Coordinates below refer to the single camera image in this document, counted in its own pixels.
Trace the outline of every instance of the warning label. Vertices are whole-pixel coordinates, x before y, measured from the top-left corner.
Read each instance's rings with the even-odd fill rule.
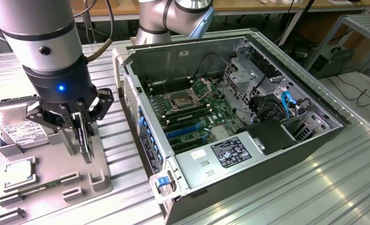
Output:
[[[233,165],[250,159],[252,156],[237,137],[212,145],[212,150],[220,160],[224,168],[229,168]]]
[[[19,146],[48,138],[40,124],[32,121],[3,126],[2,129]]]

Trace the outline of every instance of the green circuit board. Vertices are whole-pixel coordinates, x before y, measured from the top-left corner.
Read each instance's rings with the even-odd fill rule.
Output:
[[[149,96],[156,116],[176,154],[234,135],[245,125],[224,99],[214,82],[206,80],[201,82],[199,78],[195,80],[192,90],[193,92],[191,89],[184,89]],[[175,137],[169,136],[196,126],[193,132]]]

